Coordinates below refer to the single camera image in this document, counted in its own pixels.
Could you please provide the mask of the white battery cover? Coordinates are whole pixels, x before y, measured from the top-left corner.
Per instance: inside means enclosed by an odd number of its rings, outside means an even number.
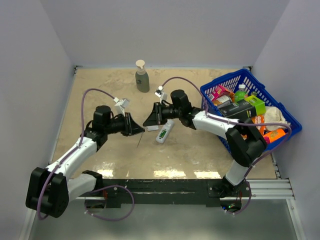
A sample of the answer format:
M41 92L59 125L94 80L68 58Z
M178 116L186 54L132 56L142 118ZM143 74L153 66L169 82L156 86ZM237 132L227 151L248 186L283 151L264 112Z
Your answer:
M148 132L157 131L159 129L159 126L158 125L147 126L146 129Z

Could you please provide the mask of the white remote control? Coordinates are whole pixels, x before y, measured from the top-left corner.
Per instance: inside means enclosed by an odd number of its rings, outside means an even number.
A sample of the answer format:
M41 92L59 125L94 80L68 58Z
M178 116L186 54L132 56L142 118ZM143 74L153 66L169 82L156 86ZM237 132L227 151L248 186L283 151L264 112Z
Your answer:
M165 142L165 140L167 139L167 137L169 136L169 133L173 129L174 125L175 125L175 122L171 119L168 119L167 122L163 125L163 127L159 131L159 133L155 139L156 142L163 144Z

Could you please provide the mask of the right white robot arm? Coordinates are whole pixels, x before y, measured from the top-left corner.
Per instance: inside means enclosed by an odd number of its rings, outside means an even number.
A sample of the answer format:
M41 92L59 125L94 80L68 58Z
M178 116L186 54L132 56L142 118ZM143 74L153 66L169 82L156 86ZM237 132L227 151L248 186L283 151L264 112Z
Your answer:
M165 100L155 102L153 109L143 126L160 126L168 120L178 119L183 126L193 130L202 130L227 140L233 163L223 177L223 192L230 197L240 190L240 183L254 160L267 148L267 142L251 119L240 121L216 116L192 106L184 90L174 90L170 94L172 103Z

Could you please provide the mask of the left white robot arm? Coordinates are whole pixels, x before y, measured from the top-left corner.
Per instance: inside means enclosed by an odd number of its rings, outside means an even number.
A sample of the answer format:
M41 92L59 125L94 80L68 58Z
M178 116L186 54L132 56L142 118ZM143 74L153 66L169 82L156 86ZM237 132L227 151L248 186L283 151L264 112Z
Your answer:
M120 133L125 137L143 133L129 112L112 115L106 105L96 107L93 119L83 134L61 158L45 168L36 167L31 175L25 200L27 208L54 218L60 217L69 202L90 193L99 196L104 190L103 177L92 170L85 170L77 178L75 171L107 142L108 136Z

